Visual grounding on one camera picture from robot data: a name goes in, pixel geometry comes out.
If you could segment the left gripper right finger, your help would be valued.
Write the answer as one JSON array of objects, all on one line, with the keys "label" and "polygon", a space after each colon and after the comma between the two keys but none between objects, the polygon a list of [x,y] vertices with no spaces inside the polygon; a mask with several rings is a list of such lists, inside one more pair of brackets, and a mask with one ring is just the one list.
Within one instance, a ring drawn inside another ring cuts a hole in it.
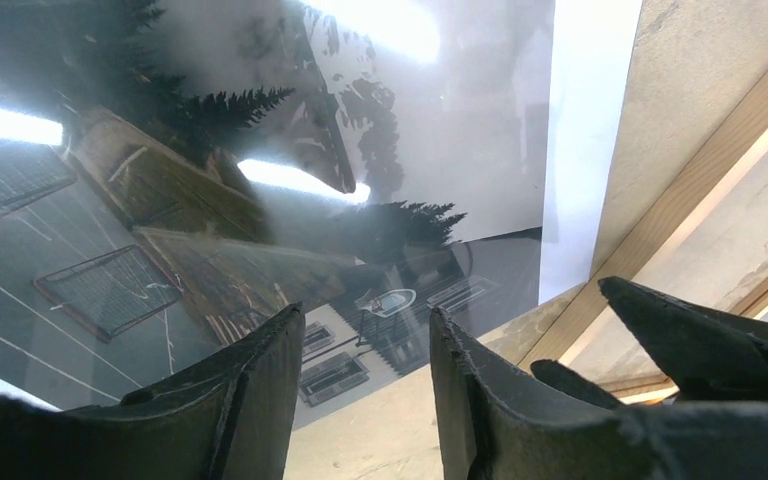
[{"label": "left gripper right finger", "polygon": [[595,406],[513,366],[440,309],[429,345],[448,479],[768,479],[768,403]]}]

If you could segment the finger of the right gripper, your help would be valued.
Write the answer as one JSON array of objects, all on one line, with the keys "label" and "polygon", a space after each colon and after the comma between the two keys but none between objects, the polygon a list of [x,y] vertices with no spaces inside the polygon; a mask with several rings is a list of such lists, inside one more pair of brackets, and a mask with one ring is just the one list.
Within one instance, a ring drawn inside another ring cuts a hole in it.
[{"label": "finger of the right gripper", "polygon": [[625,406],[611,393],[556,360],[537,360],[531,364],[531,372],[544,384],[586,403],[609,410]]},{"label": "finger of the right gripper", "polygon": [[610,308],[689,401],[768,401],[768,322],[686,302],[618,276]]}]

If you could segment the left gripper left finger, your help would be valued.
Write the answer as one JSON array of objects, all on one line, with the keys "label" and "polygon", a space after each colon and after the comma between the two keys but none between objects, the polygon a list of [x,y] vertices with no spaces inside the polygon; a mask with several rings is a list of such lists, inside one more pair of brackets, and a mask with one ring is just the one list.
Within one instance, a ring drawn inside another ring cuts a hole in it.
[{"label": "left gripper left finger", "polygon": [[0,396],[0,479],[280,479],[305,327],[289,305],[111,406],[53,412]]}]

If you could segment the wooden picture frame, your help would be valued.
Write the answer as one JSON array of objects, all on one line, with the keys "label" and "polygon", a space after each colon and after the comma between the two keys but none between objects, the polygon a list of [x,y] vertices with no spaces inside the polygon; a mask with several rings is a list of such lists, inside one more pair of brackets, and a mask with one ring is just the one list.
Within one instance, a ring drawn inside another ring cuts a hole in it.
[{"label": "wooden picture frame", "polygon": [[659,272],[768,152],[768,47],[738,67],[737,51],[692,48],[687,58],[638,47],[632,55],[618,147],[590,279],[517,359],[570,364],[611,318],[598,281]]}]

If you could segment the photo with glass pane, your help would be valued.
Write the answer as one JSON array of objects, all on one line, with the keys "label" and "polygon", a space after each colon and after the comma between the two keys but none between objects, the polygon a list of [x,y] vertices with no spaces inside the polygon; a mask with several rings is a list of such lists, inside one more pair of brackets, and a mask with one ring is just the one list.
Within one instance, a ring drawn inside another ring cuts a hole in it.
[{"label": "photo with glass pane", "polygon": [[307,321],[303,427],[584,280],[639,1],[0,1],[0,393]]}]

